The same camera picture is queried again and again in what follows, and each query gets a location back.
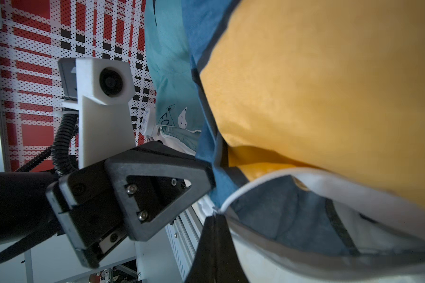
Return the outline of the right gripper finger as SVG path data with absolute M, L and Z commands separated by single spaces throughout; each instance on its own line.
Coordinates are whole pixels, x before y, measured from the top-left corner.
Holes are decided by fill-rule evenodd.
M 222 214 L 205 219 L 187 283 L 247 283 L 227 220 Z

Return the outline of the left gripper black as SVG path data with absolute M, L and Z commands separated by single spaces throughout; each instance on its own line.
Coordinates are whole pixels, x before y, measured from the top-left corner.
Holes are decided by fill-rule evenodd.
M 81 265 L 96 269 L 128 235 L 150 240 L 215 185 L 208 162 L 150 141 L 62 176 L 46 197 Z

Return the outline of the green cat pillowcase pillow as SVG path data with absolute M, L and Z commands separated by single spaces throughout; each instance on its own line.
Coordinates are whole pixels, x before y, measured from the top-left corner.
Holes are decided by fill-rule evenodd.
M 181 1 L 146 1 L 145 51 L 157 93 L 157 129 L 163 137 L 197 151 L 205 118 L 192 79 Z

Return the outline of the blue cartoon pillowcase pillow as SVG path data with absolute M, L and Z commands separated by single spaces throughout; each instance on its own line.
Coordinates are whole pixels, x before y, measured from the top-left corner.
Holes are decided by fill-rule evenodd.
M 425 1 L 183 1 L 252 283 L 425 283 Z

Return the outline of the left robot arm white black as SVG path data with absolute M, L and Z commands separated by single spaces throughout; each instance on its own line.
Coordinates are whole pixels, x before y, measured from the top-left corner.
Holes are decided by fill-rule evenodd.
M 212 190 L 207 162 L 158 141 L 66 176 L 0 173 L 0 264 L 63 232 L 80 263 L 98 268 L 125 239 L 151 239 Z

